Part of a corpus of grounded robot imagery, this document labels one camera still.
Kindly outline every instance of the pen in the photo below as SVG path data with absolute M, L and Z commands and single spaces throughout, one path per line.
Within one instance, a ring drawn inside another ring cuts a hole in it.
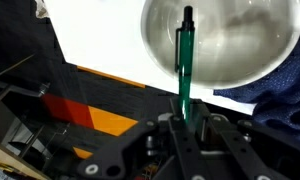
M 190 114 L 190 84 L 192 73 L 194 22 L 192 20 L 192 7 L 184 8 L 182 27 L 176 31 L 176 67 L 179 73 L 179 106 L 186 124 Z

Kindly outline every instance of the hole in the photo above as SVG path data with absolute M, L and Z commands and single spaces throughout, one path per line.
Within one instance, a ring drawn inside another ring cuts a hole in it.
M 245 148 L 241 148 L 240 151 L 243 152 L 243 153 L 247 152 L 247 150 Z
M 107 170 L 108 176 L 117 176 L 120 173 L 121 169 L 119 166 L 111 166 Z

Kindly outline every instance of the red panel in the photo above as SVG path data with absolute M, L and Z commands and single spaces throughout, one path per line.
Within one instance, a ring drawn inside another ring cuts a hole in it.
M 45 94 L 42 100 L 51 116 L 93 129 L 90 111 L 87 105 L 70 101 L 52 94 Z

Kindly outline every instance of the green pen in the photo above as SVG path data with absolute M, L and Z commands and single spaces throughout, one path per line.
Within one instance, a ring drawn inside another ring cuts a hole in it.
M 175 71 L 179 73 L 179 107 L 186 124 L 189 123 L 190 116 L 190 84 L 195 32 L 194 22 L 192 20 L 192 11 L 191 6 L 184 8 L 182 27 L 176 31 Z

